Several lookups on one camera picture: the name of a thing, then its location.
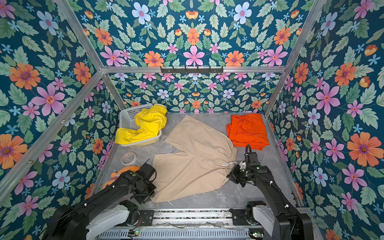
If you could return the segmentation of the orange shorts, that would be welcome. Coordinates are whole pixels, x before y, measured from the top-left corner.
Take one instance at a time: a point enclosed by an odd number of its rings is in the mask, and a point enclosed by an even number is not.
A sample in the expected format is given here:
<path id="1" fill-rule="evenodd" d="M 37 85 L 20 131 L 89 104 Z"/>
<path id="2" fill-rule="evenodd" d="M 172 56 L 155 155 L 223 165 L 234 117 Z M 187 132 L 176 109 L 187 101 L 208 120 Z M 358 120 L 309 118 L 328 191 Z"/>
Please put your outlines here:
<path id="1" fill-rule="evenodd" d="M 260 114 L 231 115 L 227 125 L 228 138 L 235 147 L 250 145 L 252 150 L 262 151 L 269 146 L 266 127 Z"/>

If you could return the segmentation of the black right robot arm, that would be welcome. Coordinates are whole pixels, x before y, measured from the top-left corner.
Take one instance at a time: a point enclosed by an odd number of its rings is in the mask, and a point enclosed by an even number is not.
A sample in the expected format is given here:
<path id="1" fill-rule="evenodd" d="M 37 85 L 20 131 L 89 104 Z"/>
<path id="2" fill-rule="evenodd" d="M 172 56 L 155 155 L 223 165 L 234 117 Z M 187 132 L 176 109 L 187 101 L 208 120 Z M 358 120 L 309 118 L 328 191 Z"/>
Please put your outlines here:
<path id="1" fill-rule="evenodd" d="M 301 213 L 278 187 L 272 172 L 261 165 L 256 152 L 246 146 L 245 160 L 235 165 L 228 179 L 245 187 L 257 187 L 265 201 L 248 202 L 245 209 L 230 209 L 235 226 L 251 226 L 249 236 L 254 240 L 313 240 L 313 222 Z"/>

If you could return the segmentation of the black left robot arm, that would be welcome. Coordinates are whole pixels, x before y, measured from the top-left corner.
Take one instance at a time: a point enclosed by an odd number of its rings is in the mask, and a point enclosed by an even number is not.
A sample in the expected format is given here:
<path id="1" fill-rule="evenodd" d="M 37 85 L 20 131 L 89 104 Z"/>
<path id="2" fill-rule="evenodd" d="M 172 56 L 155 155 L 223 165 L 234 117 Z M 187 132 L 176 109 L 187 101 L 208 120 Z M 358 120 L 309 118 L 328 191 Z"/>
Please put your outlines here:
<path id="1" fill-rule="evenodd" d="M 117 225 L 140 223 L 139 204 L 155 193 L 155 168 L 147 163 L 137 171 L 128 170 L 88 199 L 55 211 L 44 230 L 44 240 L 92 240 Z"/>

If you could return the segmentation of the beige shorts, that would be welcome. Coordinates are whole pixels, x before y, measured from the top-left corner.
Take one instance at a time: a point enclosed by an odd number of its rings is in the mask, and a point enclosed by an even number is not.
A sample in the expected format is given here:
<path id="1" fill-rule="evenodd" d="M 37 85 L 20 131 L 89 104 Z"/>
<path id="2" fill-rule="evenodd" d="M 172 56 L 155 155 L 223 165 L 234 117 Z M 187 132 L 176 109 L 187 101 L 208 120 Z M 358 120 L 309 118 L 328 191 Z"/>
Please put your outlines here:
<path id="1" fill-rule="evenodd" d="M 178 152 L 154 156 L 154 203 L 211 192 L 228 181 L 238 149 L 223 133 L 186 116 L 165 142 Z"/>

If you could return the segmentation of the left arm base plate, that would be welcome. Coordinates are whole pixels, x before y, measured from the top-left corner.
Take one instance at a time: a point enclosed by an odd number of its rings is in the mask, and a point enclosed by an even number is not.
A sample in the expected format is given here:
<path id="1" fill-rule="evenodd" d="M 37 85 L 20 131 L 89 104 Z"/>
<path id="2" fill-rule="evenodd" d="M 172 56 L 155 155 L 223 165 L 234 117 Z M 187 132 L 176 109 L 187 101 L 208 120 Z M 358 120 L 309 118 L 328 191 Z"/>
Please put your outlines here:
<path id="1" fill-rule="evenodd" d="M 151 226 L 154 220 L 155 211 L 153 210 L 135 210 L 132 215 L 133 226 Z"/>

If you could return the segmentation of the yellow shorts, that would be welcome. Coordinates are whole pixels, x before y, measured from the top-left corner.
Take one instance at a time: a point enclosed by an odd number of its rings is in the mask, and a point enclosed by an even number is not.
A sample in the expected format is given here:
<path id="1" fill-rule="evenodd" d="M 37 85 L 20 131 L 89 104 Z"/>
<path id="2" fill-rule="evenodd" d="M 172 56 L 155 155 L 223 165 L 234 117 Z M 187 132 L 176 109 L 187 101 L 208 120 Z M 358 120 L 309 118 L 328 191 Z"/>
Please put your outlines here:
<path id="1" fill-rule="evenodd" d="M 167 108 L 161 104 L 154 104 L 150 109 L 143 109 L 135 116 L 138 130 L 125 129 L 119 126 L 115 143 L 127 145 L 156 137 L 167 123 Z"/>

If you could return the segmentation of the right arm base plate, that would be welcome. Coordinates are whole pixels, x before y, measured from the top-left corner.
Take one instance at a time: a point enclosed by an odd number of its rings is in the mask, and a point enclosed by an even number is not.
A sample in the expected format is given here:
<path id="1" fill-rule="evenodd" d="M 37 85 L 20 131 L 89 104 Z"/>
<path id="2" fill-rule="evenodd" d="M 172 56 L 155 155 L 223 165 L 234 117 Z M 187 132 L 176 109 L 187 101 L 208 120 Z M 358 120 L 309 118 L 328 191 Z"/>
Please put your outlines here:
<path id="1" fill-rule="evenodd" d="M 251 226 L 257 223 L 249 210 L 230 209 L 229 211 L 232 214 L 234 226 Z"/>

